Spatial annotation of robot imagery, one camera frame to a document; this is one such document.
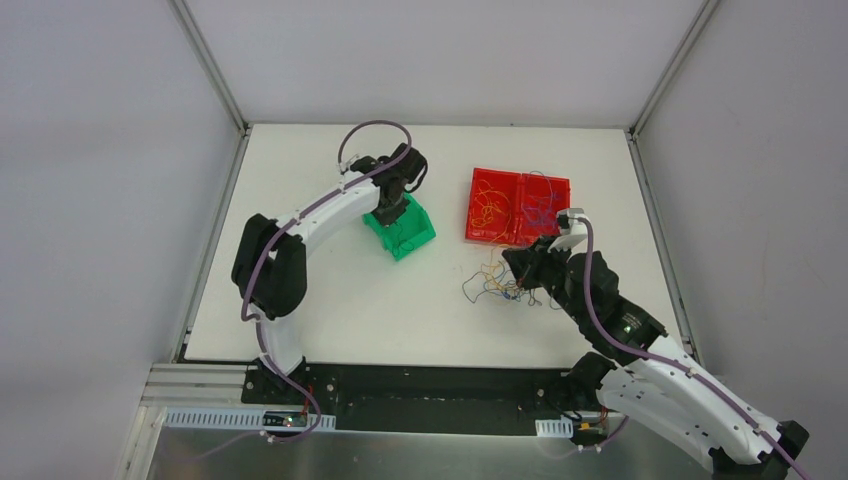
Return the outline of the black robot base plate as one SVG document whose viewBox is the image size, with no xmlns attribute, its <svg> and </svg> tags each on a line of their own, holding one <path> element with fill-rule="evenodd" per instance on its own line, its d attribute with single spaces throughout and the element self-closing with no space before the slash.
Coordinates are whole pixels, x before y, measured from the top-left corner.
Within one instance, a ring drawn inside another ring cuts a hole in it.
<svg viewBox="0 0 848 480">
<path fill-rule="evenodd" d="M 241 401 L 316 411 L 336 431 L 532 436 L 543 420 L 597 424 L 602 411 L 585 372 L 303 363 L 287 380 L 260 361 Z"/>
</svg>

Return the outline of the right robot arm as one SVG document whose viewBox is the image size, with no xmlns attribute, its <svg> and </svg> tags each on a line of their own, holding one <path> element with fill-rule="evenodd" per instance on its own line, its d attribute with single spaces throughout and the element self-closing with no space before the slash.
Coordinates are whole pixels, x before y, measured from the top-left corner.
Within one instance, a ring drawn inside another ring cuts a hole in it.
<svg viewBox="0 0 848 480">
<path fill-rule="evenodd" d="M 784 479 L 799 470 L 809 439 L 796 421 L 777 421 L 721 385 L 662 323 L 619 292 L 599 251 L 552 249 L 543 236 L 502 256 L 518 286 L 543 289 L 592 345 L 573 367 L 569 400 L 599 403 L 673 443 L 714 479 Z"/>
</svg>

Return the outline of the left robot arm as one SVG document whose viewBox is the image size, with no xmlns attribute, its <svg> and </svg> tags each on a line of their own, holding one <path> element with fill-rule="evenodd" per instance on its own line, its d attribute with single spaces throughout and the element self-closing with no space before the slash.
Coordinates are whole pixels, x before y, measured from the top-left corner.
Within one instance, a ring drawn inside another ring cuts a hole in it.
<svg viewBox="0 0 848 480">
<path fill-rule="evenodd" d="M 432 223 L 412 197 L 427 171 L 427 159 L 401 143 L 388 156 L 355 160 L 338 187 L 304 209 L 246 221 L 230 278 L 242 299 L 243 321 L 255 326 L 258 360 L 271 372 L 266 389 L 279 403 L 293 404 L 305 390 L 296 371 L 304 354 L 291 317 L 307 293 L 309 256 L 358 219 L 396 259 L 432 240 Z"/>
</svg>

